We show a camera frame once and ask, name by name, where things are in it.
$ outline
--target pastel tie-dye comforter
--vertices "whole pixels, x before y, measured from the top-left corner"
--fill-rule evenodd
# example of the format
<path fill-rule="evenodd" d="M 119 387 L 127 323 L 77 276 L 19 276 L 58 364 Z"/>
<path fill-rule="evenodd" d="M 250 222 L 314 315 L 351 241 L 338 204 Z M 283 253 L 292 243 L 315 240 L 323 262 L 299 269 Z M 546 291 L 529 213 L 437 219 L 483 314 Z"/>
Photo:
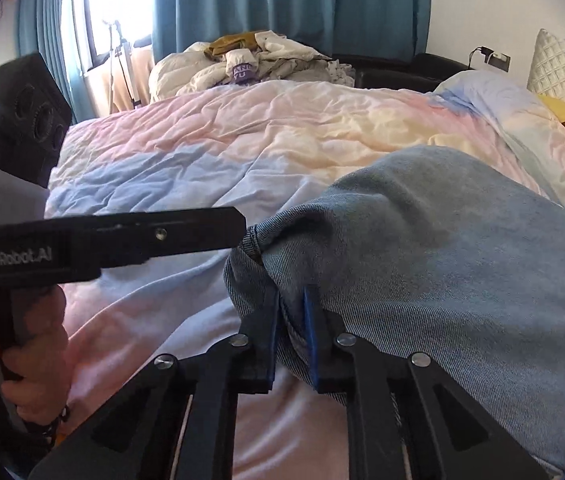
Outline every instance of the pastel tie-dye comforter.
<path fill-rule="evenodd" d="M 551 182 L 565 174 L 559 128 L 526 90 L 478 73 L 455 76 L 438 95 L 326 82 L 214 88 L 73 127 L 47 213 L 233 205 L 254 224 L 416 144 L 462 150 L 565 206 L 565 178 Z M 518 139 L 521 133 L 536 145 Z M 520 163 L 524 150 L 533 153 L 530 167 L 544 189 Z M 240 320 L 222 280 L 226 257 L 214 251 L 155 258 L 64 287 L 74 371 L 66 431 L 153 355 L 184 358 L 236 332 Z M 234 473 L 347 478 L 344 408 L 278 367 L 271 394 L 240 399 Z"/>

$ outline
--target blue curtain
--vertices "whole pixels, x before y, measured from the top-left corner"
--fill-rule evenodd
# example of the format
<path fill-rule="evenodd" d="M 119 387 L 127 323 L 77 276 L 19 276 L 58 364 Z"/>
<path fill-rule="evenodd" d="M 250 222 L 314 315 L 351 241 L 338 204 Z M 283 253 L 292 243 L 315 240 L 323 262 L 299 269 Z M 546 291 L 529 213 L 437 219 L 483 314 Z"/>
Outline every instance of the blue curtain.
<path fill-rule="evenodd" d="M 431 0 L 156 0 L 156 61 L 195 41 L 272 29 L 325 54 L 405 61 L 424 52 Z"/>
<path fill-rule="evenodd" d="M 19 0 L 18 54 L 40 52 L 67 102 L 73 122 L 96 115 L 83 80 L 72 0 Z"/>

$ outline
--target sheer curtain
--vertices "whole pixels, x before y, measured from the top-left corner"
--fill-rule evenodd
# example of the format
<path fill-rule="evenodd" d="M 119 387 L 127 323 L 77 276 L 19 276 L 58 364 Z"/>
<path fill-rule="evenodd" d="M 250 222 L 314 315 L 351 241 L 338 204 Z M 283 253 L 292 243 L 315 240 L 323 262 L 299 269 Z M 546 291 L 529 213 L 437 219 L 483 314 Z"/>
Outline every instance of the sheer curtain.
<path fill-rule="evenodd" d="M 154 57 L 271 28 L 325 54 L 408 61 L 426 48 L 430 10 L 431 0 L 155 0 Z"/>
<path fill-rule="evenodd" d="M 74 0 L 19 0 L 16 43 L 19 56 L 40 52 L 75 123 L 95 115 L 83 80 L 74 16 Z"/>

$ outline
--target metal rivet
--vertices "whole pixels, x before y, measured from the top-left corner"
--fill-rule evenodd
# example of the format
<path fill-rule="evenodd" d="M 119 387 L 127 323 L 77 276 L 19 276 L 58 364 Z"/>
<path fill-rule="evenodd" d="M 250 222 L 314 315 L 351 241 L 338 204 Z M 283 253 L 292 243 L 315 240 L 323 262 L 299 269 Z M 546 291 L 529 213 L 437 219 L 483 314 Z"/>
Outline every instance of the metal rivet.
<path fill-rule="evenodd" d="M 241 347 L 249 344 L 249 338 L 245 334 L 235 334 L 229 340 L 231 346 Z"/>
<path fill-rule="evenodd" d="M 431 358 L 423 352 L 418 352 L 411 356 L 411 362 L 416 366 L 426 368 L 431 364 Z"/>
<path fill-rule="evenodd" d="M 337 338 L 335 338 L 336 343 L 340 346 L 353 346 L 356 344 L 356 336 L 346 332 L 342 332 Z"/>
<path fill-rule="evenodd" d="M 171 368 L 176 362 L 176 358 L 173 355 L 162 354 L 154 359 L 154 365 L 158 370 L 166 370 Z"/>

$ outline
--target electrical outlet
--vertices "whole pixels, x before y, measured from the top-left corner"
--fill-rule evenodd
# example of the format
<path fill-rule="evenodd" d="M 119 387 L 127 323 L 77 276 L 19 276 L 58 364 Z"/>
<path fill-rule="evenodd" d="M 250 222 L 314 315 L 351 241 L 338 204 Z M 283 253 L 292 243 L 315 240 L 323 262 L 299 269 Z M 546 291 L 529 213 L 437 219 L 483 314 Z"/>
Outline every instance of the electrical outlet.
<path fill-rule="evenodd" d="M 500 52 L 494 52 L 487 57 L 486 63 L 508 72 L 509 66 L 511 65 L 511 57 L 501 54 Z"/>

